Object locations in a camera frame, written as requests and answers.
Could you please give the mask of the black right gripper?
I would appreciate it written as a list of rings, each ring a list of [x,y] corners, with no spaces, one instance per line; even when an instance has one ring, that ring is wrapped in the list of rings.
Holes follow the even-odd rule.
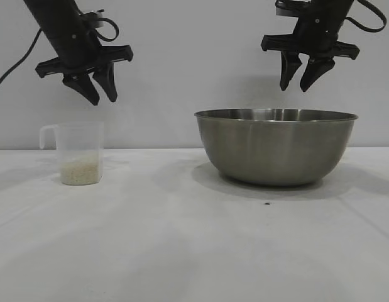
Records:
[[[265,35],[261,41],[264,51],[281,53],[280,88],[285,91],[297,69],[302,65],[299,55],[309,56],[300,88],[306,92],[315,81],[335,66],[333,57],[356,59],[359,48],[340,42],[339,30],[343,22],[323,16],[283,14],[283,18],[295,18],[293,32],[284,35]]]

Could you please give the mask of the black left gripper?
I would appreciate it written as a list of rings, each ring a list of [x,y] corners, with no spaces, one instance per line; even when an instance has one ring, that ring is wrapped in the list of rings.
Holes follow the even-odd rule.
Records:
[[[64,73],[63,84],[85,97],[93,106],[97,106],[99,94],[89,76],[72,73],[88,73],[99,67],[92,77],[102,87],[110,102],[116,102],[118,93],[114,81],[113,62],[132,61],[133,51],[129,45],[101,45],[100,39],[106,42],[110,42],[111,39],[102,36],[96,30],[95,24],[109,23],[115,30],[115,36],[118,36],[117,24],[109,18],[98,18],[95,21],[77,18],[71,24],[63,19],[43,18],[36,21],[58,55],[57,58],[39,63],[36,67],[38,75],[44,78],[49,74]]]

